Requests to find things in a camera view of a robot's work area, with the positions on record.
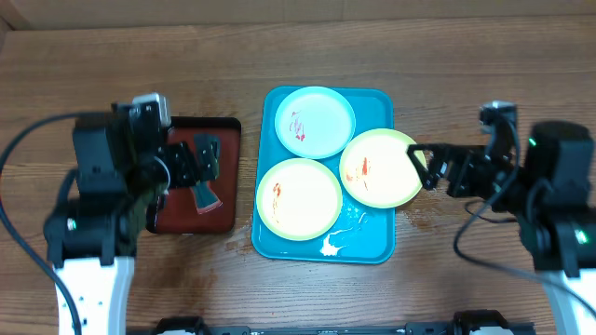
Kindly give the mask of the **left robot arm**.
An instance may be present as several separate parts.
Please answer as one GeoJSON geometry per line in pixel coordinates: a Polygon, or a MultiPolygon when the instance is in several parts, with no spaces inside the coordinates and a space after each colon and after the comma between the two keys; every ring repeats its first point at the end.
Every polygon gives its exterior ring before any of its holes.
{"type": "Polygon", "coordinates": [[[124,334],[137,240],[146,211],[171,189],[215,179],[221,144],[199,134],[193,142],[167,142],[159,114],[113,112],[77,118],[73,143],[77,184],[62,188],[44,225],[47,258],[68,310],[62,334],[124,334]]]}

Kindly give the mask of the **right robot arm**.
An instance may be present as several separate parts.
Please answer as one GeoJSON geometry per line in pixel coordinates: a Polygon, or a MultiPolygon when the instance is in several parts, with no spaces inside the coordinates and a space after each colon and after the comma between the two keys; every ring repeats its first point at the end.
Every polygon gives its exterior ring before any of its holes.
{"type": "Polygon", "coordinates": [[[537,123],[524,159],[512,121],[488,123],[486,145],[414,144],[407,155],[429,152],[414,168],[424,188],[444,178],[451,197],[478,197],[479,211],[456,233],[455,254],[470,263],[542,284],[561,334],[595,331],[595,209],[589,205],[594,141],[589,130],[564,121],[537,123]],[[507,212],[519,224],[533,259],[531,273],[465,254],[460,239],[486,209],[507,212]]]}

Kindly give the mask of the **dark green sponge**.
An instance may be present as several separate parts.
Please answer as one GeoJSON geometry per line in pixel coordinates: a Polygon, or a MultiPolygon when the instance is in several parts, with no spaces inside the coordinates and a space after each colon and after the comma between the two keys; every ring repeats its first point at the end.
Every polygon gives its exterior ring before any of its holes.
{"type": "Polygon", "coordinates": [[[196,211],[203,214],[216,209],[222,204],[216,193],[210,188],[208,181],[200,181],[192,187],[192,192],[196,202],[196,211]]]}

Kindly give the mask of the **yellow-green plate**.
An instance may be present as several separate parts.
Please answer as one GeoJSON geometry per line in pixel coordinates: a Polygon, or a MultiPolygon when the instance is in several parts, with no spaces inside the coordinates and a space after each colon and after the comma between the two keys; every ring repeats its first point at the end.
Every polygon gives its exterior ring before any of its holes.
{"type": "Polygon", "coordinates": [[[396,208],[422,189],[407,155],[415,141],[389,128],[365,131],[355,137],[340,158],[339,176],[347,192],[372,208],[396,208]]]}
{"type": "Polygon", "coordinates": [[[256,208],[265,227],[291,241],[327,232],[343,205],[339,181],[318,161],[284,160],[266,171],[256,190],[256,208]]]}

